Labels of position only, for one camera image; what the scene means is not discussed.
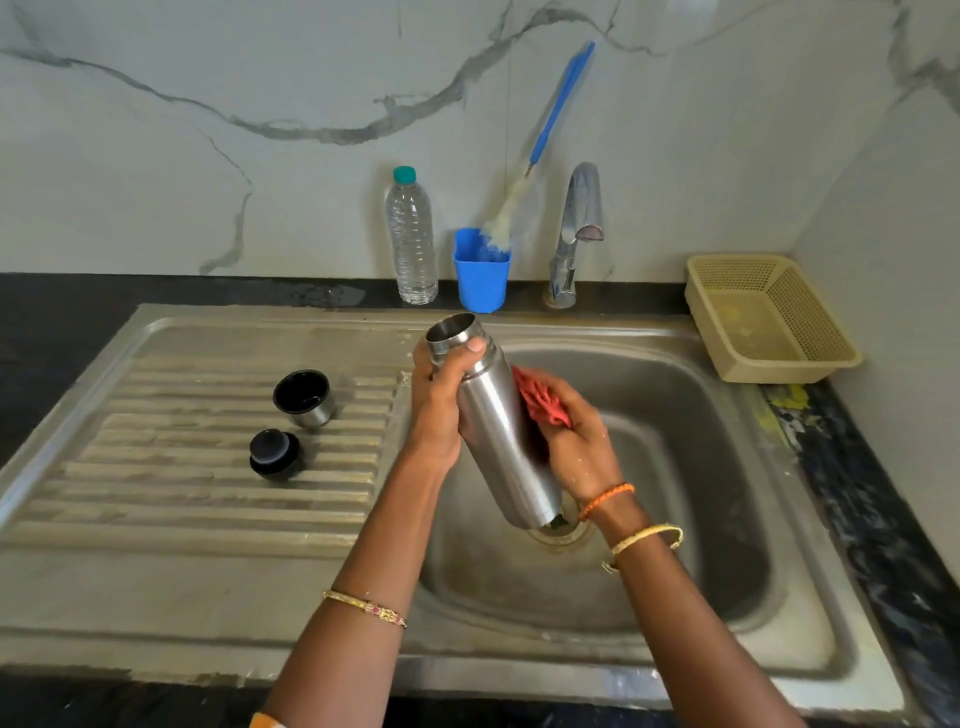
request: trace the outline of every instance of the clear water bottle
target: clear water bottle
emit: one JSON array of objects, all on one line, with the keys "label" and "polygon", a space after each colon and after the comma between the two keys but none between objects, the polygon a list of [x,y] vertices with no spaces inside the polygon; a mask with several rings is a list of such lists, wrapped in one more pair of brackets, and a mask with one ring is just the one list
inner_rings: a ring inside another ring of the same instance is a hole
[{"label": "clear water bottle", "polygon": [[397,167],[387,194],[387,225],[394,244],[396,285],[407,303],[437,298],[437,256],[433,251],[430,198],[417,184],[417,170]]}]

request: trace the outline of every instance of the stainless steel sink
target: stainless steel sink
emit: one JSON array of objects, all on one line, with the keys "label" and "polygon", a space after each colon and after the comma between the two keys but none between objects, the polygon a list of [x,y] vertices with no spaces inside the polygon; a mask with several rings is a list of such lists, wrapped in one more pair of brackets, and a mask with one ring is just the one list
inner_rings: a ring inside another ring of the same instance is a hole
[{"label": "stainless steel sink", "polygon": [[[402,444],[410,350],[437,318],[141,307],[0,471],[0,665],[276,677]],[[688,319],[484,326],[601,410],[636,496],[684,528],[679,557],[791,702],[904,709],[776,420],[755,387],[716,377]],[[272,383],[303,367],[342,406],[278,488],[246,467],[246,444],[284,425]],[[667,703],[602,538],[566,508],[570,526],[509,526],[464,449],[395,692]]]}]

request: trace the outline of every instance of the red cloth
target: red cloth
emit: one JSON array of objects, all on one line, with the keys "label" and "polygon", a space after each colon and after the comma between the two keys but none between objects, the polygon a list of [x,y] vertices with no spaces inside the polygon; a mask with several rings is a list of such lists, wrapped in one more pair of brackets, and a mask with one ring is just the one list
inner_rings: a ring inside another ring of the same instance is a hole
[{"label": "red cloth", "polygon": [[514,371],[516,389],[527,403],[530,419],[535,423],[573,428],[570,413],[561,404],[560,398],[550,392],[546,384],[524,374],[517,367],[511,367],[511,369]]}]

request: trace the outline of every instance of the blue plastic cup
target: blue plastic cup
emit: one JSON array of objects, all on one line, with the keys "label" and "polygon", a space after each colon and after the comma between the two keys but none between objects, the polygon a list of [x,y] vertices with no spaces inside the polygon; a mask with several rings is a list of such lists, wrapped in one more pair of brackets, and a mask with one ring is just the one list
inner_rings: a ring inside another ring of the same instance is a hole
[{"label": "blue plastic cup", "polygon": [[474,313],[493,313],[507,298],[507,276],[510,260],[482,260],[485,248],[479,228],[459,228],[454,237],[453,265],[457,269],[460,303]]}]

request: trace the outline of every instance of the faucet spout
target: faucet spout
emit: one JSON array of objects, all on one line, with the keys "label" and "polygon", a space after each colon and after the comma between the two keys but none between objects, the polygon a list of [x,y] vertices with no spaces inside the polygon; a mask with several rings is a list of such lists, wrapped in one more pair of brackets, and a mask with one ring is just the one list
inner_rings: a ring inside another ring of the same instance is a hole
[{"label": "faucet spout", "polygon": [[554,308],[570,308],[577,302],[573,276],[577,243],[603,240],[603,209],[600,204],[600,173],[596,164],[584,161],[570,175],[564,216],[560,223],[557,252],[550,261],[550,282],[544,300]]}]

